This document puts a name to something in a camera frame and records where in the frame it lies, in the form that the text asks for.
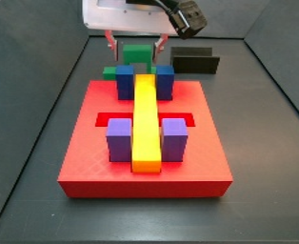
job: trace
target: building block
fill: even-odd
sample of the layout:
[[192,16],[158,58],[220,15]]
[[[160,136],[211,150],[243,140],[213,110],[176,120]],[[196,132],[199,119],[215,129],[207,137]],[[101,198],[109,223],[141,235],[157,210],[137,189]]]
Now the building block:
[[110,162],[130,162],[132,120],[129,118],[109,119],[105,136]]
[[104,67],[102,78],[104,80],[116,80],[116,67]]
[[156,67],[154,66],[150,67],[150,73],[156,74]]
[[161,148],[153,74],[136,74],[132,171],[160,173]]
[[116,82],[89,84],[58,183],[68,197],[219,197],[232,183],[231,168],[199,81],[175,82],[175,99],[157,101],[158,112],[192,113],[183,163],[163,163],[161,173],[133,173],[130,163],[110,163],[100,112],[133,112],[133,101],[117,99]]
[[152,46],[150,45],[124,45],[122,62],[125,65],[132,63],[145,63],[146,73],[150,73],[152,67]]
[[220,57],[212,56],[212,48],[172,47],[171,64],[176,73],[215,74]]
[[157,100],[173,100],[175,68],[156,66],[156,97]]
[[133,100],[134,70],[129,65],[116,67],[116,80],[120,100]]
[[181,162],[188,131],[183,118],[164,118],[161,126],[163,162]]

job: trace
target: red platform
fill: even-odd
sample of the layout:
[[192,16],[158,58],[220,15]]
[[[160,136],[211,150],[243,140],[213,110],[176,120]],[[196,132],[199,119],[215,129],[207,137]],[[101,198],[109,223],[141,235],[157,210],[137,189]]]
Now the red platform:
[[93,81],[88,87],[58,182],[69,197],[216,197],[232,175],[200,82],[175,82],[175,100],[158,101],[158,112],[192,113],[181,163],[163,163],[161,173],[132,173],[130,163],[109,162],[105,127],[97,115],[130,116],[133,101],[117,100],[116,82]]

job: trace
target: white robot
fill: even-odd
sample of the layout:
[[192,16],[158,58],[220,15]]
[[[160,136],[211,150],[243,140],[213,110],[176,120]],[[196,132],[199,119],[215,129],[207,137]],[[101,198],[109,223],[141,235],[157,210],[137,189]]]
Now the white robot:
[[118,42],[112,31],[158,33],[153,44],[153,61],[164,49],[169,35],[181,39],[195,36],[205,27],[204,14],[193,0],[82,0],[84,24],[105,30],[108,46],[118,60]]

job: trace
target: yellow bar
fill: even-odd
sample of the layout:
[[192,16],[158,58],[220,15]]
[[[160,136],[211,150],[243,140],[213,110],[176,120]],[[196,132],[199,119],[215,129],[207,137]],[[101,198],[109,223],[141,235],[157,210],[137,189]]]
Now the yellow bar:
[[161,172],[160,131],[153,74],[136,74],[132,171]]

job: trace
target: gray table surface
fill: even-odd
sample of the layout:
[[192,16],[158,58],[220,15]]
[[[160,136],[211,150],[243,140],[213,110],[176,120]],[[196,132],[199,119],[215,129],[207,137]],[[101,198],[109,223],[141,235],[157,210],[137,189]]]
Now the gray table surface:
[[[154,39],[120,38],[121,44]],[[0,219],[0,242],[299,241],[299,114],[241,40],[172,39],[221,57],[200,80],[229,160],[233,183],[221,198],[68,199],[57,176],[89,80],[114,66],[92,38],[48,120]]]

